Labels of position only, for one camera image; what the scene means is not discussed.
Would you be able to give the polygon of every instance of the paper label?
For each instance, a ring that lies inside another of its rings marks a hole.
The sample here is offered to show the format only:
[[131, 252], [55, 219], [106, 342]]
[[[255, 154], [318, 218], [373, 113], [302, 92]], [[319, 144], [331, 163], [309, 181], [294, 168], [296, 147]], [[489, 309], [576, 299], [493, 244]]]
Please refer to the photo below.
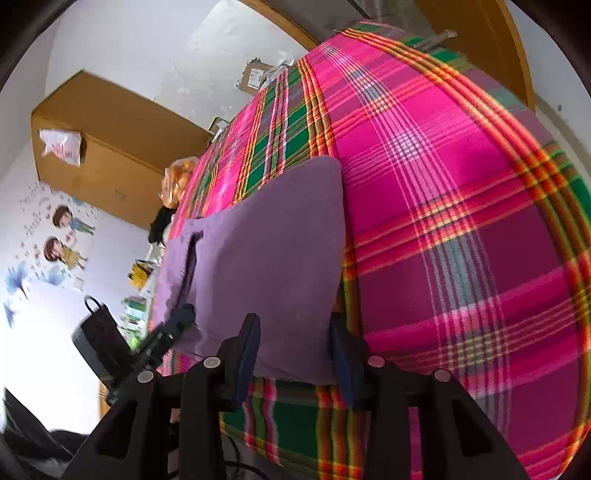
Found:
[[248, 77], [248, 86], [258, 90], [258, 88], [261, 86], [261, 80], [264, 73], [264, 70], [252, 69], [251, 74]]

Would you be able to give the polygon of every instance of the cardboard box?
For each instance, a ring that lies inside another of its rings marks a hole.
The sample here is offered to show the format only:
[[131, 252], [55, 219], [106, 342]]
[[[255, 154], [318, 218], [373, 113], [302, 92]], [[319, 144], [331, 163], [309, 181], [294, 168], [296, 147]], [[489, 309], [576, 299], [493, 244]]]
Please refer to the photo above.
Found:
[[[41, 128], [82, 134], [80, 167], [42, 157]], [[39, 179], [142, 228], [162, 201], [164, 169], [200, 155], [211, 134], [176, 113], [87, 72], [78, 72], [31, 114]]]
[[242, 74], [242, 80], [238, 84], [238, 89], [252, 96], [256, 95], [261, 89], [265, 73], [272, 68], [271, 65], [261, 63], [258, 60], [248, 63]]

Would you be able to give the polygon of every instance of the bed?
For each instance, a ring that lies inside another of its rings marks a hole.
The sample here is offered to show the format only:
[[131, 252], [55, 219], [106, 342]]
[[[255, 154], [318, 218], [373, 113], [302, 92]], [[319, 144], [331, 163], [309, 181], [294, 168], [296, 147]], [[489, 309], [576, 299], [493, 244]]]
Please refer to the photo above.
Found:
[[[589, 429], [591, 198], [512, 93], [418, 40], [363, 22], [298, 61], [203, 155], [171, 237], [294, 165], [337, 158], [347, 243], [335, 308], [349, 330], [401, 368], [451, 371], [530, 477], [550, 479]], [[193, 362], [171, 353], [162, 372]], [[220, 426], [312, 478], [362, 476], [370, 418], [334, 385], [255, 378]]]

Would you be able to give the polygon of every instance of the yellow object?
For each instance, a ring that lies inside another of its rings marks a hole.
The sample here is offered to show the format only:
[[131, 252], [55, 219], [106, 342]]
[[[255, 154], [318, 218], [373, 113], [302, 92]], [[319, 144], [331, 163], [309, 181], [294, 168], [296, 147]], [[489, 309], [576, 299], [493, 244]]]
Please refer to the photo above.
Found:
[[144, 288], [144, 285], [146, 285], [146, 282], [148, 281], [148, 273], [138, 264], [134, 264], [134, 266], [131, 267], [129, 279], [131, 280], [131, 284], [135, 288], [141, 290], [142, 288]]
[[74, 270], [78, 266], [80, 253], [76, 250], [72, 250], [70, 247], [63, 245], [61, 248], [61, 259], [67, 265], [68, 270]]

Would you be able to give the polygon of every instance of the cartoon boy sticker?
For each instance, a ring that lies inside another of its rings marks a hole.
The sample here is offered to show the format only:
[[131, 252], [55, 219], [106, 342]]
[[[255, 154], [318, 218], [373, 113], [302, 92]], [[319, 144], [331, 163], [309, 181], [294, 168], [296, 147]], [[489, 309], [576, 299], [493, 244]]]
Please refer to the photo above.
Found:
[[65, 246], [54, 236], [49, 237], [45, 242], [43, 253], [45, 254], [45, 258], [50, 262], [57, 262], [59, 260], [60, 262], [65, 263], [68, 270], [74, 270], [76, 267], [80, 267], [84, 270], [81, 261], [88, 261], [87, 258], [80, 255], [80, 252]]
[[53, 225], [58, 228], [69, 226], [72, 231], [79, 231], [83, 233], [95, 234], [95, 227], [84, 223], [78, 217], [72, 215], [72, 211], [67, 205], [60, 205], [53, 214]]

